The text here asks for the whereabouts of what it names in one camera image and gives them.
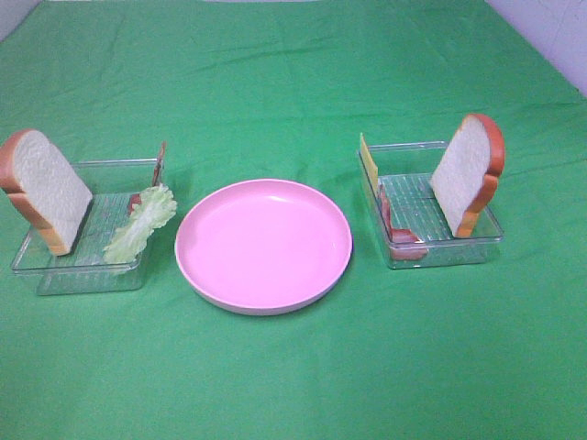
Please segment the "clear plastic tray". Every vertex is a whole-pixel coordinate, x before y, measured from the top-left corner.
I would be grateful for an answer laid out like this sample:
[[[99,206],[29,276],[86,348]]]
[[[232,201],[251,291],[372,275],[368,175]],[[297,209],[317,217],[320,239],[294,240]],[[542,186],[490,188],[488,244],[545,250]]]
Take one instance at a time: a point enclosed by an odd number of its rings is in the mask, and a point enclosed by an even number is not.
[[[106,159],[74,163],[73,169],[93,193],[72,252],[52,255],[39,233],[30,228],[12,263],[14,275],[38,295],[130,291],[142,286],[150,257],[146,247],[122,264],[104,262],[104,247],[127,222],[133,195],[152,183],[157,160]]]
[[[392,225],[409,228],[422,243],[395,245],[387,236],[380,202],[374,195],[358,151],[361,183],[386,265],[393,269],[416,269],[485,263],[497,259],[504,231],[490,208],[485,207],[468,238],[455,238],[430,186],[448,143],[428,142],[368,145],[392,206]],[[395,260],[391,248],[426,248],[420,260]]]

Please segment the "pink round plate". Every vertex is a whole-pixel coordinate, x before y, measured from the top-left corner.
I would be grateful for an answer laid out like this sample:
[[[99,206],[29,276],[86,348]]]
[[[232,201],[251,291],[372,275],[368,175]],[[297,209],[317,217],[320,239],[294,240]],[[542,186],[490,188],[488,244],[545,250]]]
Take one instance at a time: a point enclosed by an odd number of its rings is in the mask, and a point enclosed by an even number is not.
[[[190,285],[233,313],[299,310],[332,289],[353,237],[340,208],[295,181],[241,181],[206,196],[182,220],[175,257]]]

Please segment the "left clear plastic tray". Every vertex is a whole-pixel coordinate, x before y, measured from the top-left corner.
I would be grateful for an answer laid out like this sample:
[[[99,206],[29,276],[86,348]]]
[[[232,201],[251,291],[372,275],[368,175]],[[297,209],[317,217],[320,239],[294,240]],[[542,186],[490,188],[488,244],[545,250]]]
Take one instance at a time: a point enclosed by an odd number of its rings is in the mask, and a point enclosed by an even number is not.
[[[106,159],[74,163],[73,169],[93,193],[72,252],[52,255],[39,233],[30,228],[12,263],[14,275],[38,295],[130,291],[142,286],[150,257],[146,247],[122,264],[104,262],[104,247],[127,222],[133,195],[152,183],[157,160]]]

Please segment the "toy bread slice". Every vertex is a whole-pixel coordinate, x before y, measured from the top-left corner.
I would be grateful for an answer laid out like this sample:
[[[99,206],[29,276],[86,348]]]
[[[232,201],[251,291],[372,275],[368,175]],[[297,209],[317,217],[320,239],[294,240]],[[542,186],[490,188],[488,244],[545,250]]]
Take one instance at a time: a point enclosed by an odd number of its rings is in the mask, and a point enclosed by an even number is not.
[[[504,164],[501,129],[487,115],[466,115],[430,181],[454,237],[472,234],[481,211],[497,190]]]
[[[39,232],[51,254],[72,251],[93,194],[45,134],[24,129],[5,141],[1,189]]]

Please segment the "toy lettuce leaf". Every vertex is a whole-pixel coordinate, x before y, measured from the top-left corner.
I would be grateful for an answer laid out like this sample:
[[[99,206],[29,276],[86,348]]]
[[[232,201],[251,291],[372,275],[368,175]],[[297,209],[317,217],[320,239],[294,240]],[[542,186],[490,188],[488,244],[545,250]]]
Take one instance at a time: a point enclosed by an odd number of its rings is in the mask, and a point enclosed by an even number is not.
[[[164,185],[149,187],[138,194],[140,203],[131,205],[127,222],[116,229],[104,247],[106,264],[129,263],[144,250],[152,233],[165,226],[175,215],[177,202],[172,190]]]

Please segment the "toy bacon strip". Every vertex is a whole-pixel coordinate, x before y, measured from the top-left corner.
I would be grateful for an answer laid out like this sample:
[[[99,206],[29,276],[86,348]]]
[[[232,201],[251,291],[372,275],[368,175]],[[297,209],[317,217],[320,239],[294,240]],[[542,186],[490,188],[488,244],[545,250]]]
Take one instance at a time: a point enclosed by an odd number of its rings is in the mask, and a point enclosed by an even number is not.
[[[161,171],[163,169],[163,162],[166,153],[167,142],[162,141],[161,147],[157,155],[157,160],[155,163],[155,167],[153,170],[153,175],[151,179],[151,187],[155,187],[161,183]],[[130,196],[128,204],[127,204],[127,214],[131,215],[134,211],[134,205],[141,204],[141,196],[140,193],[134,193]]]
[[[396,228],[392,225],[392,206],[382,184],[379,184],[378,186],[378,199],[380,202],[383,224],[390,241],[395,245],[422,243],[422,240],[414,234],[411,229]],[[424,258],[427,253],[428,251],[424,247],[392,247],[390,250],[391,257],[395,260],[420,260]]]

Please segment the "right clear plastic tray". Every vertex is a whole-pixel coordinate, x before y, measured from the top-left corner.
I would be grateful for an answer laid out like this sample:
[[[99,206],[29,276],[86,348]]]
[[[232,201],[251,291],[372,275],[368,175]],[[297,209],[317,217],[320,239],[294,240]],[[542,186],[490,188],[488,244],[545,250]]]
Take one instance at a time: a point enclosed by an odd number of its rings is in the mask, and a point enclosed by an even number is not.
[[[368,145],[392,206],[392,225],[409,228],[422,243],[395,245],[387,236],[380,202],[374,195],[358,151],[361,183],[386,265],[393,269],[416,269],[485,263],[497,259],[504,231],[490,208],[485,207],[468,238],[455,238],[430,186],[448,143],[428,142]],[[420,260],[395,260],[391,248],[426,248]]]

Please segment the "yellow toy cheese slice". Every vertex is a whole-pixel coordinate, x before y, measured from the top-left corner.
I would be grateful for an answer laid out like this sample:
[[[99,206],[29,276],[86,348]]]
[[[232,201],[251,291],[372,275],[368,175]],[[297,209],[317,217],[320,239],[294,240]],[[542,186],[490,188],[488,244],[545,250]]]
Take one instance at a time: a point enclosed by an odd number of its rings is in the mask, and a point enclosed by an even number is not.
[[[374,195],[377,195],[377,190],[379,188],[379,172],[378,167],[372,158],[370,153],[369,147],[366,143],[365,137],[363,133],[360,133],[360,157],[363,162],[363,166],[367,173],[367,177],[369,179],[369,183],[371,186],[371,190]]]

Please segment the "green tablecloth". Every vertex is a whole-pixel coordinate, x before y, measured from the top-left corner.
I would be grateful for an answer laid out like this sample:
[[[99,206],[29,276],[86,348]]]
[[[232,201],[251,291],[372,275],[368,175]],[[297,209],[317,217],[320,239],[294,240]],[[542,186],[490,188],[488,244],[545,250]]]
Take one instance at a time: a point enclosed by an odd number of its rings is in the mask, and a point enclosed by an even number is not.
[[[392,270],[356,149],[503,130],[486,264]],[[259,177],[327,193],[349,268],[296,313],[200,298],[152,239],[137,291],[40,297],[1,202],[4,439],[583,439],[586,102],[483,1],[45,2],[1,45],[1,133],[145,158],[184,214]]]

